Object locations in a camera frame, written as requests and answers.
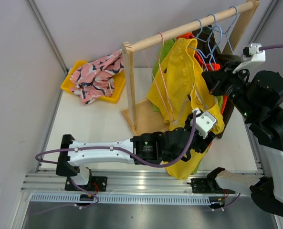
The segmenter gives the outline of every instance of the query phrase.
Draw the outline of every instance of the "yellow plastic bin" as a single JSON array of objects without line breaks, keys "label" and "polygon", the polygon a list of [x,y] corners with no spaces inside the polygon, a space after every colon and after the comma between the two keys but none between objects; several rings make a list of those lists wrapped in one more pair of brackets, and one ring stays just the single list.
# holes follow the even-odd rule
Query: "yellow plastic bin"
[{"label": "yellow plastic bin", "polygon": [[[77,61],[74,64],[73,68],[70,70],[70,72],[66,76],[66,79],[64,80],[64,82],[61,85],[62,90],[66,91],[67,93],[73,94],[71,91],[69,91],[69,89],[71,87],[74,87],[74,84],[70,80],[70,76],[72,75],[72,73],[74,73],[75,70],[77,70],[79,67],[81,67],[82,65],[84,65],[86,63],[88,63],[88,62],[87,61]],[[114,75],[113,79],[114,79],[114,82],[115,82],[114,93],[110,97],[102,96],[102,97],[98,98],[98,100],[102,100],[102,101],[105,101],[105,102],[108,102],[108,103],[113,103],[113,104],[116,104],[118,102],[118,100],[120,99],[120,95],[123,91],[124,85],[126,83],[124,71]]]}]

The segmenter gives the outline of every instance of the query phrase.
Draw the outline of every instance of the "pink cloth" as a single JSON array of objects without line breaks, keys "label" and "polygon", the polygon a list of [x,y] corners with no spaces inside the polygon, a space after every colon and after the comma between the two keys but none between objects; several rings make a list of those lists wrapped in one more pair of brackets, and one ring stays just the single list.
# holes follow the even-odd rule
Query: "pink cloth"
[{"label": "pink cloth", "polygon": [[114,93],[113,75],[123,71],[121,49],[79,67],[70,80],[75,87],[70,91],[79,96],[83,104],[89,104],[101,96],[110,97]]}]

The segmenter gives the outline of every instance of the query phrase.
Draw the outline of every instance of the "wooden frame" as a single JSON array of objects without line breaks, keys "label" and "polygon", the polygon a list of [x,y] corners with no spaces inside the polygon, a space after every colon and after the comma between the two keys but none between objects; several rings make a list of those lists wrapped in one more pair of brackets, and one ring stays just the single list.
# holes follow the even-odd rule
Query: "wooden frame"
[{"label": "wooden frame", "polygon": [[[259,4],[259,0],[247,0],[246,3],[237,6],[237,10],[240,16],[229,37],[233,50],[235,50],[235,48],[237,47]],[[215,16],[217,21],[222,21],[229,17],[235,16],[236,14],[236,9],[232,7],[222,12],[216,13]],[[210,15],[202,18],[201,22],[203,26],[208,26],[213,24],[215,22],[215,19],[212,15]],[[193,21],[191,23],[163,32],[162,35],[164,37],[164,40],[167,41],[200,28],[200,22]],[[123,109],[121,113],[134,135],[152,133],[155,131],[166,131],[168,129],[168,124],[164,123],[164,118],[159,112],[153,111],[153,106],[149,100],[145,99],[138,104],[136,104],[135,101],[133,54],[161,42],[161,35],[157,34],[134,44],[130,44],[128,42],[124,42],[122,44],[128,108]],[[231,49],[228,43],[222,53],[231,54]]]}]

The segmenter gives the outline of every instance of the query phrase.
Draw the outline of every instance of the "perforated metal strip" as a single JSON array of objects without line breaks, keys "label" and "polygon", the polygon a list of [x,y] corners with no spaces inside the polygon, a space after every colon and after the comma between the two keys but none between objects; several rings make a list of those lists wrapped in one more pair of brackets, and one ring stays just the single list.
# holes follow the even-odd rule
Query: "perforated metal strip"
[{"label": "perforated metal strip", "polygon": [[[103,204],[160,204],[160,205],[209,205],[208,197],[204,196],[152,196],[152,195],[106,195],[98,194]],[[87,203],[80,201],[80,194],[72,193],[34,193],[31,201],[36,202],[67,202]]]}]

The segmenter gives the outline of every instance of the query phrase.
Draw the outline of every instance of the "white table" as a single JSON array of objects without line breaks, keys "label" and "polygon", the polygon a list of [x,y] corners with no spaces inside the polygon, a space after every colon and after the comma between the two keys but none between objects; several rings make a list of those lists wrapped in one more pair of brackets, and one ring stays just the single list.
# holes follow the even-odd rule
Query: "white table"
[{"label": "white table", "polygon": [[[136,101],[145,99],[151,85],[150,70],[135,68]],[[131,138],[132,134],[121,116],[120,110],[127,107],[126,89],[117,104],[94,101],[82,105],[80,99],[63,92],[52,127],[47,150],[58,149],[62,136],[71,134],[85,142],[111,142]],[[46,155],[45,160],[57,161],[58,153]],[[54,169],[56,165],[43,163],[41,168]],[[93,163],[89,168],[112,170],[160,170],[121,163]],[[222,139],[215,139],[202,160],[199,171],[211,171],[224,167],[232,172],[254,173],[257,171],[241,114],[235,109]]]}]

